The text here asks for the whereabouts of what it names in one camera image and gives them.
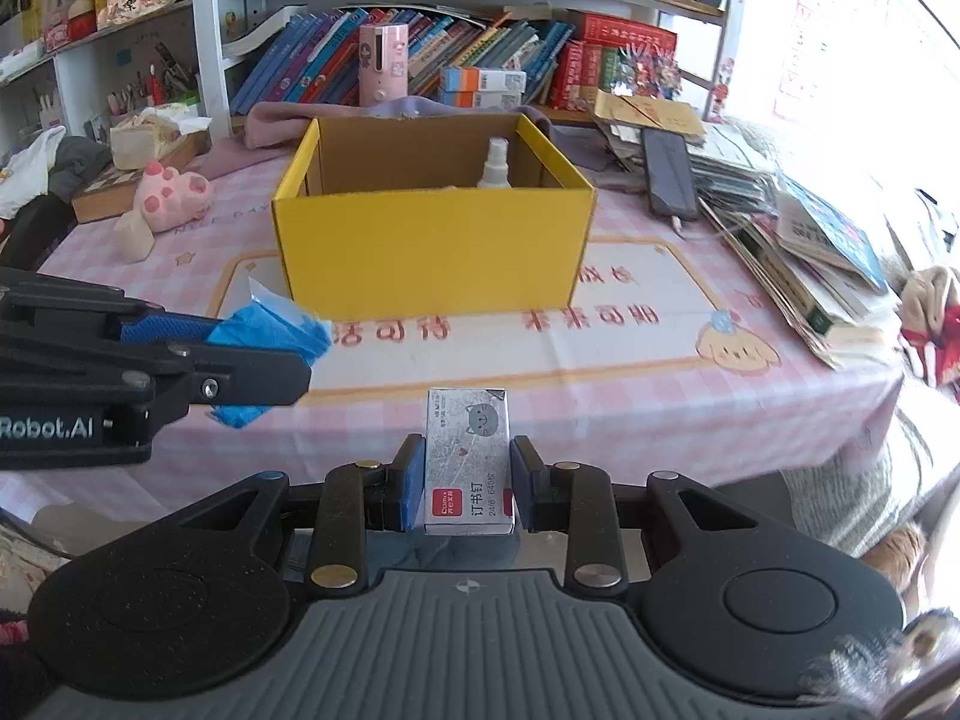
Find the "white bookshelf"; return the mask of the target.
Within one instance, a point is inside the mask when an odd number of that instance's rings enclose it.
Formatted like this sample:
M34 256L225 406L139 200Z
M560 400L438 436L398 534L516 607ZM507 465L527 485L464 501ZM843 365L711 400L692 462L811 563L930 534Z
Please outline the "white bookshelf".
M2 103L50 103L71 135L103 135L127 106L185 93L226 135L257 103L359 104L363 25L409 27L409 93L438 98L444 68L527 73L521 104L560 88L566 114L583 115L581 47L602 70L619 49L658 49L683 60L679 18L715 28L708 93L727 82L736 57L742 0L176 0L121 26L98 28L57 50L25 52L2 78Z

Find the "stack of books papers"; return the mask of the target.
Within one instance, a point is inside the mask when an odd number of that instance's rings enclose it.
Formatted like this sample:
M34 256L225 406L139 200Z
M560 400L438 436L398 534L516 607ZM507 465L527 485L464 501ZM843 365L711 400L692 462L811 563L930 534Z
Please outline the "stack of books papers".
M866 232L786 176L757 138L734 124L704 124L686 104L661 99L601 91L590 114L613 158L640 177L649 210L641 130L685 138L700 214L659 218L679 238L692 224L708 224L816 358L833 369L893 361L898 298Z

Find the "black phone power bank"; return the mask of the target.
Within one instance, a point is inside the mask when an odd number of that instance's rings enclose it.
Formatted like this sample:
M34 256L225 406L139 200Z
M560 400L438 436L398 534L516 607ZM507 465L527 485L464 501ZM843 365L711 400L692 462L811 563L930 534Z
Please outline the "black phone power bank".
M641 146L652 213L695 221L700 207L685 138L680 133L643 128Z

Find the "small spray bottle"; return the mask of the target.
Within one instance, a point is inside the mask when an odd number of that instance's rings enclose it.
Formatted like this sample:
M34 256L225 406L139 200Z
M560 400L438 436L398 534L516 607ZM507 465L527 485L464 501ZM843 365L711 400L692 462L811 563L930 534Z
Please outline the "small spray bottle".
M478 188L510 188L509 183L509 140L493 137L488 142L488 153L483 163L482 176L477 182Z

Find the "tissue pack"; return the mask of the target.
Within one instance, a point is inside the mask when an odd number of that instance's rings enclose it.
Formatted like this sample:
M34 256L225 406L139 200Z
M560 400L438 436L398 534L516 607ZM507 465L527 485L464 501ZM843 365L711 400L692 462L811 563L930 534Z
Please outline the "tissue pack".
M121 171L142 171L151 161L184 169L208 143L211 123L195 106L147 107L110 129L112 164Z

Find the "beige foam block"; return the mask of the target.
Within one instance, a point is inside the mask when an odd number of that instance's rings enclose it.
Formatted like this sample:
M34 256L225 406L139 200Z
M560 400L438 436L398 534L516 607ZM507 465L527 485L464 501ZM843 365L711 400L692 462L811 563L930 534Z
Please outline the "beige foam block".
M155 234L139 210L124 213L114 224L114 244L128 263L145 260L155 247Z

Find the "orange white medicine boxes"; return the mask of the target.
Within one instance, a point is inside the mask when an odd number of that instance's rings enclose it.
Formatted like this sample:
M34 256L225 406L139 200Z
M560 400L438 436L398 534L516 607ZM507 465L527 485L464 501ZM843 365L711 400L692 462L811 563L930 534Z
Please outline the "orange white medicine boxes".
M522 70L448 67L439 75L438 101L464 109L514 109L523 102L526 85Z

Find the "pink plush paw toy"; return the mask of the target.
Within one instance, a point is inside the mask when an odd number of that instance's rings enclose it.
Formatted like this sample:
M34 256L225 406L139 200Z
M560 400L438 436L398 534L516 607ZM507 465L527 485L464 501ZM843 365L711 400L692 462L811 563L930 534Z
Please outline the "pink plush paw toy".
M151 161L145 166L133 195L133 208L140 211L153 232L205 218L213 205L213 185L197 172L179 172L175 167Z

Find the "pile of clothes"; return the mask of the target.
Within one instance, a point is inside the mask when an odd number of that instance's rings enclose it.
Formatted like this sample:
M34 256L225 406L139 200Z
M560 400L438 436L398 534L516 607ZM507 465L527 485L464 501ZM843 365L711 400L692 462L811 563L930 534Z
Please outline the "pile of clothes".
M73 199L110 165L110 149L44 130L2 167L2 265L36 271L76 226Z

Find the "blue wrapper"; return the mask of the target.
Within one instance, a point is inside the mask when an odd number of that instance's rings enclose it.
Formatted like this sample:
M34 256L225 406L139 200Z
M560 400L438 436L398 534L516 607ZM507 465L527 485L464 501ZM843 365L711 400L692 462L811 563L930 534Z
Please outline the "blue wrapper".
M301 309L254 278L249 278L249 288L251 300L220 320L206 335L206 343L296 353L308 367L332 348L331 322Z

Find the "pink purple cloth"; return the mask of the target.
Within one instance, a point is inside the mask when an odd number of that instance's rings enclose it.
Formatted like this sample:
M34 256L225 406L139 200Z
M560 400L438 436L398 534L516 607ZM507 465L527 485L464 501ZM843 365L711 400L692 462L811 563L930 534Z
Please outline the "pink purple cloth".
M446 106L423 96L405 96L371 107L338 104L257 103L245 116L241 133L218 138L195 163L209 181L265 163L280 156L291 143L298 143L316 119L429 119L451 115L487 115L494 109L464 109Z

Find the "pink checkered tablecloth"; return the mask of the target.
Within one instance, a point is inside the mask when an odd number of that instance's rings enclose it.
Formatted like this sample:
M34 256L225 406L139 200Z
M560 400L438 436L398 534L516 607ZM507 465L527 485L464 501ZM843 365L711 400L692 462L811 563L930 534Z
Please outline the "pink checkered tablecloth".
M80 504L148 522L262 470L317 481L389 458L425 426L428 390L462 385L505 390L512 430L545 460L623 483L658 468L704 484L830 458L864 468L902 383L872 359L823 364L706 227L674 231L601 192L566 309L341 323L295 406L241 429L197 408L143 465L8 473L2 502L23 518Z

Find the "pink cylindrical device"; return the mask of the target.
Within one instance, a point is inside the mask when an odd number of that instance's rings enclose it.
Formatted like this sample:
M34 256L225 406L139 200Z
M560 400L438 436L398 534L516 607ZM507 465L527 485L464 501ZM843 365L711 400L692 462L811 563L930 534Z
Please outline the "pink cylindrical device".
M409 27L363 25L359 28L358 99L361 107L405 98L409 93Z

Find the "yellow cardboard box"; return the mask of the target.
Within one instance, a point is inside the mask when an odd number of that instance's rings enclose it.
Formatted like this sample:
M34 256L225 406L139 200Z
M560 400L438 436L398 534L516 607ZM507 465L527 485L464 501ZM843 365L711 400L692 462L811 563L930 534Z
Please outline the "yellow cardboard box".
M509 140L510 188L478 188ZM523 114L316 119L272 202L291 298L358 322L560 309L596 192Z

